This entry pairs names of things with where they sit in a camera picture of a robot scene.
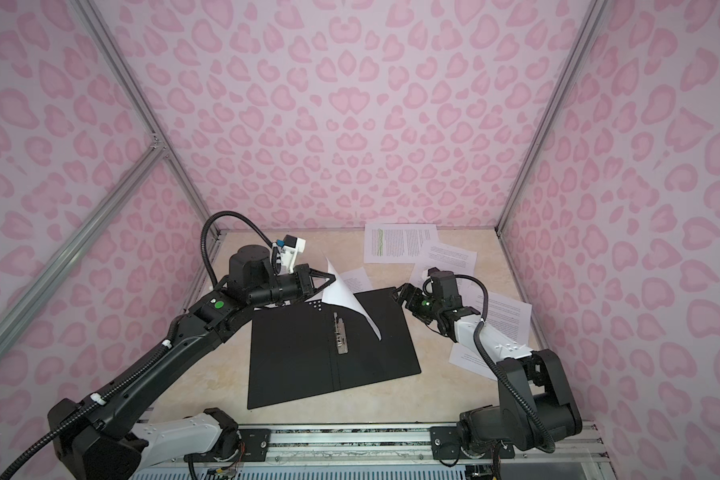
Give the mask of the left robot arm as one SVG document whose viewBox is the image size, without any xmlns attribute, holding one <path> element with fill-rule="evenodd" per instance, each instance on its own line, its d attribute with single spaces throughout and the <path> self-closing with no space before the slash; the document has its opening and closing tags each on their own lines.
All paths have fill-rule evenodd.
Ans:
<svg viewBox="0 0 720 480">
<path fill-rule="evenodd" d="M 201 257 L 212 288 L 171 323 L 164 339 L 114 380 L 49 412 L 50 430 L 2 473 L 11 479 L 47 445 L 77 479 L 128 479 L 166 460 L 239 460 L 244 455 L 238 423 L 217 407 L 188 418 L 139 424 L 146 409 L 187 370 L 231 339 L 269 307 L 303 303 L 337 284 L 332 266 L 300 264 L 302 239 L 286 236 L 267 245 L 241 247 L 218 277 Z"/>
</svg>

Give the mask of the corner aluminium post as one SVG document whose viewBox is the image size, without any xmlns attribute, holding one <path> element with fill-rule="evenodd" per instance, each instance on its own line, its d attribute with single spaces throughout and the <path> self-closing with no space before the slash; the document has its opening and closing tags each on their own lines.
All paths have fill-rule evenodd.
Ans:
<svg viewBox="0 0 720 480">
<path fill-rule="evenodd" d="M 510 189 L 507 202 L 499 217 L 495 232 L 501 238 L 508 230 L 511 216 L 520 202 L 525 185 L 532 173 L 532 169 L 540 157 L 542 147 L 552 132 L 554 125 L 563 109 L 564 103 L 576 82 L 576 78 L 593 48 L 595 40 L 602 29 L 603 24 L 611 10 L 612 1 L 595 0 L 591 1 L 580 25 L 579 31 L 574 38 L 571 50 L 562 64 L 558 79 L 545 109 L 540 118 L 539 124 L 534 132 L 529 148 L 520 165 L 518 176 Z"/>
<path fill-rule="evenodd" d="M 155 110 L 147 99 L 144 89 L 123 56 L 114 34 L 106 24 L 96 3 L 89 0 L 72 0 L 68 1 L 68 4 L 77 14 L 80 24 L 91 36 L 92 41 L 108 64 L 137 117 L 142 121 L 152 137 L 153 143 L 164 151 L 168 166 L 187 196 L 189 204 L 203 221 L 207 220 L 211 215 L 209 208 L 181 163 L 172 142 L 160 124 Z"/>
</svg>

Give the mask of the left corner aluminium post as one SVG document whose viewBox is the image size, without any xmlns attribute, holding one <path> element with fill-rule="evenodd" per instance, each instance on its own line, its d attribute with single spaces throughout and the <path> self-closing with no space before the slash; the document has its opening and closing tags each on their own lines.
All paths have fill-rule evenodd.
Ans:
<svg viewBox="0 0 720 480">
<path fill-rule="evenodd" d="M 187 196 L 189 204 L 203 221 L 207 220 L 211 215 L 209 208 L 181 163 L 172 142 L 160 124 L 155 110 L 147 99 L 144 89 L 123 56 L 114 34 L 106 24 L 96 3 L 89 0 L 72 0 L 68 1 L 68 4 L 77 14 L 80 24 L 91 36 L 92 41 L 108 64 L 137 117 L 142 121 L 152 137 L 153 143 L 164 151 L 168 166 Z"/>
</svg>

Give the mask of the blue black file folder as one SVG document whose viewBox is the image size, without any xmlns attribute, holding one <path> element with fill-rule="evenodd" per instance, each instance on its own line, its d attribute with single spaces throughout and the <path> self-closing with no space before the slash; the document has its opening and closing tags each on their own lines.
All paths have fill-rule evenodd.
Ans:
<svg viewBox="0 0 720 480">
<path fill-rule="evenodd" d="M 247 408 L 257 409 L 418 375 L 421 367 L 392 287 L 360 292 L 376 323 L 310 301 L 259 311 L 252 321 Z"/>
</svg>

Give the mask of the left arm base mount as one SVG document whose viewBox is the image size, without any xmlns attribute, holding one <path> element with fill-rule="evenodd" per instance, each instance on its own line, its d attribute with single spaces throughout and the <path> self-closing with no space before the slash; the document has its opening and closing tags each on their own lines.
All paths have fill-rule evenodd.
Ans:
<svg viewBox="0 0 720 480">
<path fill-rule="evenodd" d="M 192 420 L 200 420 L 200 425 L 209 427 L 215 436 L 208 446 L 206 441 L 192 446 L 183 457 L 187 463 L 263 462 L 266 459 L 271 429 L 241 429 L 230 415 L 216 407 L 206 408 Z"/>
</svg>

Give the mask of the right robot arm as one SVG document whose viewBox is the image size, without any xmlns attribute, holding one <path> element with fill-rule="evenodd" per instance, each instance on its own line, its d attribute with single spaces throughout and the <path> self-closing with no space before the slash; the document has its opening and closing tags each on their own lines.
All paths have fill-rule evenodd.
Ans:
<svg viewBox="0 0 720 480">
<path fill-rule="evenodd" d="M 392 293 L 425 325 L 470 350 L 496 378 L 499 403 L 460 414 L 459 447 L 477 457 L 502 445 L 551 454 L 559 441 L 580 434 L 583 420 L 559 356 L 533 350 L 489 323 L 490 293 L 477 278 L 428 271 L 418 287 L 405 283 Z"/>
</svg>

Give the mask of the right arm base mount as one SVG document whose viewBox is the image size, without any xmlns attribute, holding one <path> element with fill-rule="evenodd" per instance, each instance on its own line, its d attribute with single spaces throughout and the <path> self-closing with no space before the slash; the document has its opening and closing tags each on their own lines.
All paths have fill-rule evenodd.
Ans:
<svg viewBox="0 0 720 480">
<path fill-rule="evenodd" d="M 498 452 L 501 460 L 515 458 L 514 445 L 508 440 L 481 440 L 462 424 L 434 426 L 428 429 L 432 457 L 450 465 L 456 460 L 491 460 Z"/>
</svg>

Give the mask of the green highlighted paper sheet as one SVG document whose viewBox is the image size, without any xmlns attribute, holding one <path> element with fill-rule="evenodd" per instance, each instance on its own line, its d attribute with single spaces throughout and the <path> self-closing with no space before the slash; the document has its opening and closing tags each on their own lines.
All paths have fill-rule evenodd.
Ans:
<svg viewBox="0 0 720 480">
<path fill-rule="evenodd" d="M 368 264 L 414 263 L 426 241 L 439 239 L 434 224 L 367 224 L 364 230 L 364 262 Z"/>
</svg>

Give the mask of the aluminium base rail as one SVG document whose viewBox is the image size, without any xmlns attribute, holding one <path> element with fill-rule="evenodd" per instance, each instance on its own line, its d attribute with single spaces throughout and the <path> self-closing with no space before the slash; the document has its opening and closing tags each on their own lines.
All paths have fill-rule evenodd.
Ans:
<svg viewBox="0 0 720 480">
<path fill-rule="evenodd" d="M 271 429 L 263 462 L 187 464 L 171 459 L 139 479 L 612 479 L 596 427 L 560 441 L 552 454 L 515 450 L 515 458 L 450 465 L 432 457 L 428 429 L 448 423 L 251 424 Z"/>
</svg>

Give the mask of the right corner aluminium post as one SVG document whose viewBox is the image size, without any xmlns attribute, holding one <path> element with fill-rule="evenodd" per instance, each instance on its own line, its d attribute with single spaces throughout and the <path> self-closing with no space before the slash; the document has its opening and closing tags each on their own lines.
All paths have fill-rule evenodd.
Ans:
<svg viewBox="0 0 720 480">
<path fill-rule="evenodd" d="M 554 125 L 563 109 L 564 103 L 576 82 L 576 78 L 593 48 L 595 40 L 602 29 L 603 24 L 611 10 L 612 1 L 595 0 L 591 1 L 580 25 L 579 31 L 574 38 L 571 50 L 562 64 L 558 79 L 545 109 L 540 118 L 539 124 L 534 132 L 529 148 L 520 165 L 518 176 L 510 189 L 507 202 L 499 217 L 495 232 L 501 238 L 508 230 L 511 216 L 520 202 L 525 185 L 532 173 L 532 169 L 540 157 L 542 147 L 552 132 Z"/>
</svg>

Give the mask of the printed paper sheet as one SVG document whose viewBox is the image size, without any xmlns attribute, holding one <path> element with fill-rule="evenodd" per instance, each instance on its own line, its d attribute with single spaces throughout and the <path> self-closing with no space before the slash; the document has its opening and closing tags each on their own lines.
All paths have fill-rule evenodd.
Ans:
<svg viewBox="0 0 720 480">
<path fill-rule="evenodd" d="M 347 283 L 338 274 L 330 260 L 327 257 L 325 257 L 324 260 L 326 263 L 327 273 L 333 275 L 335 279 L 331 283 L 326 281 L 322 284 L 323 290 L 312 296 L 310 301 L 319 300 L 325 308 L 332 308 L 331 313 L 333 316 L 334 330 L 338 335 L 338 344 L 346 344 L 345 321 L 339 315 L 340 307 L 360 314 L 370 326 L 377 339 L 381 341 L 382 336 L 380 329 L 371 318 L 370 314 L 356 298 Z"/>
</svg>

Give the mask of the left diagonal aluminium strut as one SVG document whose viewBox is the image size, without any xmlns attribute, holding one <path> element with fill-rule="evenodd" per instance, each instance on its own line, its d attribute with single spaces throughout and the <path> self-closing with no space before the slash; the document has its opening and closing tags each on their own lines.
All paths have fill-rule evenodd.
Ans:
<svg viewBox="0 0 720 480">
<path fill-rule="evenodd" d="M 36 278 L 0 316 L 0 361 L 28 328 L 37 312 L 56 293 L 79 261 L 89 252 L 113 219 L 130 201 L 156 165 L 165 144 L 155 142 L 110 191 L 70 238 L 55 252 Z"/>
</svg>

